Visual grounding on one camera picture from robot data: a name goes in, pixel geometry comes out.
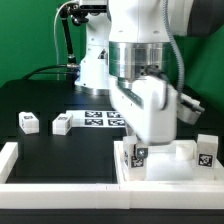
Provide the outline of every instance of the white box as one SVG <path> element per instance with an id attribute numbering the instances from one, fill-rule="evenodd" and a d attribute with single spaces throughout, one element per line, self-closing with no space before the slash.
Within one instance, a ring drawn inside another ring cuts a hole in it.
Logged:
<path id="1" fill-rule="evenodd" d="M 218 152 L 218 136 L 198 135 L 196 166 L 200 168 L 212 169 Z"/>
<path id="2" fill-rule="evenodd" d="M 19 126 L 25 134 L 39 133 L 39 120 L 31 112 L 19 113 Z"/>
<path id="3" fill-rule="evenodd" d="M 53 121 L 53 134 L 66 135 L 72 127 L 72 114 L 59 114 Z"/>

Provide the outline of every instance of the black table surface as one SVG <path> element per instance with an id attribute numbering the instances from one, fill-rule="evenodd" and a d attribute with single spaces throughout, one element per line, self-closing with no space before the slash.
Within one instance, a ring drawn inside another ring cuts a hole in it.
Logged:
<path id="1" fill-rule="evenodd" d="M 186 93 L 194 95 L 189 89 Z M 202 100 L 206 112 L 195 126 L 178 122 L 177 139 L 198 134 L 219 136 L 223 160 L 224 117 Z M 113 142 L 123 128 L 72 128 L 66 136 L 52 135 L 52 121 L 66 110 L 111 111 L 108 96 L 76 92 L 68 81 L 14 80 L 0 88 L 0 149 L 19 144 L 19 158 L 7 183 L 117 183 Z M 18 114 L 33 112 L 40 132 L 25 135 Z M 0 223 L 224 223 L 223 210 L 0 210 Z"/>

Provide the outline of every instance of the black and white pattern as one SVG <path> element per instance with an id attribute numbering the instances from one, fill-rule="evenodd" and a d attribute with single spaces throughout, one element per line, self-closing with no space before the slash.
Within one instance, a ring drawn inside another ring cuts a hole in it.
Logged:
<path id="1" fill-rule="evenodd" d="M 124 126 L 124 120 L 123 119 L 108 119 L 109 126 Z"/>
<path id="2" fill-rule="evenodd" d="M 85 117 L 102 117 L 102 112 L 99 111 L 85 111 Z"/>
<path id="3" fill-rule="evenodd" d="M 107 117 L 108 118 L 122 118 L 120 113 L 116 111 L 107 112 Z"/>
<path id="4" fill-rule="evenodd" d="M 199 154 L 198 155 L 198 165 L 204 167 L 212 167 L 213 155 Z"/>
<path id="5" fill-rule="evenodd" d="M 68 117 L 59 117 L 58 120 L 60 121 L 66 121 L 68 119 Z"/>
<path id="6" fill-rule="evenodd" d="M 103 119 L 85 119 L 87 126 L 103 126 Z"/>
<path id="7" fill-rule="evenodd" d="M 124 162 L 128 166 L 128 153 L 124 152 Z"/>
<path id="8" fill-rule="evenodd" d="M 24 116 L 24 119 L 26 120 L 33 119 L 33 116 Z"/>
<path id="9" fill-rule="evenodd" d="M 131 157 L 131 167 L 132 168 L 143 167 L 143 166 L 144 166 L 143 159 L 137 159 L 136 156 Z"/>
<path id="10" fill-rule="evenodd" d="M 67 110 L 72 114 L 72 127 L 124 128 L 125 121 L 117 111 Z"/>

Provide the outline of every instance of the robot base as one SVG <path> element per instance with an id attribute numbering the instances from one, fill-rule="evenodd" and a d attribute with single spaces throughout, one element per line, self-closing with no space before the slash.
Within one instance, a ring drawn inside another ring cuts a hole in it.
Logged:
<path id="1" fill-rule="evenodd" d="M 109 95 L 109 89 L 94 89 L 94 88 L 88 88 L 83 85 L 81 85 L 79 82 L 75 83 L 75 90 L 83 93 L 87 93 L 90 95 L 95 96 L 108 96 Z"/>

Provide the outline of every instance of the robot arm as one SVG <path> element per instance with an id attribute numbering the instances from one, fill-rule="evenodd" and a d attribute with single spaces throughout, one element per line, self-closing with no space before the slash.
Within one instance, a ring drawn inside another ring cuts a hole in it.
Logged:
<path id="1" fill-rule="evenodd" d="M 167 2 L 169 26 L 174 34 L 207 36 L 224 23 L 221 0 Z M 165 73 L 169 70 L 173 43 L 164 25 L 163 3 L 163 0 L 108 2 L 112 21 L 109 36 L 111 102 L 146 145 L 166 144 L 176 135 L 177 94 L 172 86 L 167 88 L 165 80 L 147 73 L 149 66 Z M 166 98 L 166 108 L 161 110 L 161 102 Z M 197 113 L 195 118 L 203 112 L 203 108 L 188 97 L 180 99 L 183 107 L 190 108 L 190 113 Z"/>

